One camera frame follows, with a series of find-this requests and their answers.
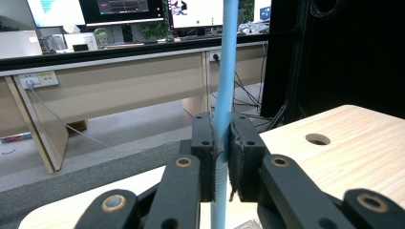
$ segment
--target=gray floor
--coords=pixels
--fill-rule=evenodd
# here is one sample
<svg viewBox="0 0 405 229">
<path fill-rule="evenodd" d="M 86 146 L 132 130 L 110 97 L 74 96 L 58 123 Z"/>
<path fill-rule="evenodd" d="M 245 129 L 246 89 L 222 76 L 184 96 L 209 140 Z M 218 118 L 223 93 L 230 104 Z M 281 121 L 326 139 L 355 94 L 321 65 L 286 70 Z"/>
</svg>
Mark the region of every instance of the gray floor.
<svg viewBox="0 0 405 229">
<path fill-rule="evenodd" d="M 259 97 L 260 84 L 245 88 L 254 97 Z M 210 97 L 212 106 L 215 106 L 214 96 Z M 251 103 L 241 89 L 235 90 L 235 97 Z M 236 105 L 235 109 L 238 113 L 257 115 L 257 109 L 250 106 Z M 39 180 L 63 176 L 167 142 L 190 138 L 191 119 L 192 116 L 182 108 L 181 101 L 89 119 L 88 130 L 84 134 L 104 142 L 115 151 L 124 152 L 111 152 L 83 135 L 73 135 L 67 144 L 62 169 L 52 175 L 47 173 L 32 140 L 0 144 L 0 153 L 12 152 L 0 154 L 0 192 Z M 256 125 L 266 122 L 261 119 L 253 121 Z"/>
</svg>

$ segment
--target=wooden tabletop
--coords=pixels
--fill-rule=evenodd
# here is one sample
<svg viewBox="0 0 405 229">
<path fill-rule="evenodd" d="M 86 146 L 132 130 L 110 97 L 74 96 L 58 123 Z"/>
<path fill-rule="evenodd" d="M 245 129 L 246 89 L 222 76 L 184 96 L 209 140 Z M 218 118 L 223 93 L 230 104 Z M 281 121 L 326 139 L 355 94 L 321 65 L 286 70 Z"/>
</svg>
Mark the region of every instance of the wooden tabletop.
<svg viewBox="0 0 405 229">
<path fill-rule="evenodd" d="M 366 188 L 405 208 L 403 119 L 346 105 L 261 137 L 272 154 L 293 158 L 321 190 L 336 198 L 342 199 L 348 189 Z"/>
<path fill-rule="evenodd" d="M 348 189 L 367 188 L 405 208 L 403 119 L 348 105 L 263 133 L 261 137 L 272 154 L 295 159 L 323 191 L 337 198 L 342 198 Z M 119 188 L 139 195 L 160 181 L 163 170 L 160 167 L 40 207 L 29 213 L 19 228 L 74 228 L 87 206 L 100 194 Z M 257 220 L 256 204 L 235 199 L 227 205 L 226 218 L 226 228 Z M 202 204 L 201 222 L 201 228 L 209 228 L 207 203 Z"/>
</svg>

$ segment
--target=blue rod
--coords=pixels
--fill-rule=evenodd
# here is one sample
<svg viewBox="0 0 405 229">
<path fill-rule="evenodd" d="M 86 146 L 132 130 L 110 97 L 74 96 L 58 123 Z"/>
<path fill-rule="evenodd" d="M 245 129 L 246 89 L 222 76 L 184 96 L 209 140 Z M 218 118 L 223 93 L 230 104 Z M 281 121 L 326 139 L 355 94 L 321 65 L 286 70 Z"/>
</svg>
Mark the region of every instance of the blue rod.
<svg viewBox="0 0 405 229">
<path fill-rule="evenodd" d="M 227 185 L 227 132 L 229 129 L 236 60 L 236 32 L 238 28 L 238 0 L 224 0 L 224 25 L 218 97 L 214 114 L 214 128 L 225 151 L 216 161 L 215 201 L 211 203 L 211 228 L 225 228 Z"/>
</svg>

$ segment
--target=monitor screen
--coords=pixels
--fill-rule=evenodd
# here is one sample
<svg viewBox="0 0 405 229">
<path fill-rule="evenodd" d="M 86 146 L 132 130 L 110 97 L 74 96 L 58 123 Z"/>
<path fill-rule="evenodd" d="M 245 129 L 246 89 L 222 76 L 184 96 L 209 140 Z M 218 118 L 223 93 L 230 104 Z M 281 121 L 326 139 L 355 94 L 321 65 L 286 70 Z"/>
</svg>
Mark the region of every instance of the monitor screen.
<svg viewBox="0 0 405 229">
<path fill-rule="evenodd" d="M 84 18 L 78 0 L 27 0 L 35 26 L 81 26 Z"/>
<path fill-rule="evenodd" d="M 220 27 L 224 23 L 223 0 L 166 0 L 170 29 Z"/>
<path fill-rule="evenodd" d="M 271 15 L 271 0 L 254 1 L 254 22 L 267 21 Z"/>
<path fill-rule="evenodd" d="M 79 0 L 86 26 L 164 20 L 161 0 Z"/>
</svg>

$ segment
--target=desk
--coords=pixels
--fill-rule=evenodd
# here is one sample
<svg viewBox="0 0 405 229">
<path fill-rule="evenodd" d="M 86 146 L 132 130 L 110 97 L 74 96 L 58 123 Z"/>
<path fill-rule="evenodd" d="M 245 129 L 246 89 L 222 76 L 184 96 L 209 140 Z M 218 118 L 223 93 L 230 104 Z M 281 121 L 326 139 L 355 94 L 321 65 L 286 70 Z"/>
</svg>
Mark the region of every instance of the desk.
<svg viewBox="0 0 405 229">
<path fill-rule="evenodd" d="M 306 140 L 307 134 L 319 134 L 309 139 L 328 143 L 320 136 L 324 135 L 330 143 L 314 145 Z M 405 207 L 405 120 L 355 106 L 342 106 L 263 133 L 261 137 L 273 154 L 295 159 L 315 183 L 332 196 L 342 199 L 348 189 L 366 188 Z M 141 175 L 149 178 L 130 177 L 112 186 L 40 207 L 24 218 L 20 228 L 72 228 L 99 194 L 113 188 L 128 188 L 138 194 L 142 190 L 134 188 L 158 182 L 162 169 L 150 173 L 150 176 Z M 226 228 L 234 228 L 240 223 L 238 219 L 244 222 L 255 218 L 254 203 L 233 204 L 230 203 L 228 209 L 232 209 L 230 215 L 236 217 L 227 221 L 237 224 L 227 224 Z M 209 217 L 204 207 L 202 223 L 207 225 Z"/>
<path fill-rule="evenodd" d="M 316 145 L 310 140 L 328 141 Z M 405 208 L 405 120 L 342 106 L 261 134 L 272 154 L 289 156 L 322 191 L 376 191 Z"/>
<path fill-rule="evenodd" d="M 37 208 L 21 221 L 19 229 L 75 228 L 75 224 L 80 216 L 99 195 L 113 189 L 129 190 L 139 195 L 157 184 L 161 179 L 163 171 L 164 166 Z M 202 229 L 210 228 L 209 205 L 210 203 L 202 203 L 201 205 L 200 228 Z M 234 199 L 232 203 L 227 203 L 226 228 L 233 229 L 252 219 L 258 221 L 256 207 L 257 204 L 255 203 L 241 203 L 238 199 Z"/>
<path fill-rule="evenodd" d="M 263 44 L 238 45 L 236 71 L 245 85 L 261 80 Z M 176 51 L 171 49 L 180 49 L 181 44 L 162 45 L 161 52 L 156 47 L 150 50 L 144 46 L 66 53 L 55 55 L 54 60 L 49 56 L 32 57 L 32 63 L 26 65 L 17 58 L 10 70 L 0 66 L 0 76 L 12 75 L 18 96 L 35 128 L 32 136 L 40 139 L 36 144 L 38 151 L 46 152 L 41 156 L 48 172 L 53 173 L 61 169 L 68 132 L 31 92 L 22 88 L 18 74 L 55 71 L 58 85 L 35 90 L 67 123 L 180 99 L 183 99 L 184 109 L 195 115 L 209 108 L 207 96 L 210 90 L 216 90 L 219 68 L 215 62 L 209 62 L 209 52 L 221 46 L 200 47 L 198 44 L 192 49 L 193 42 L 183 45 L 183 50 Z M 11 62 L 4 60 L 0 64 Z"/>
</svg>

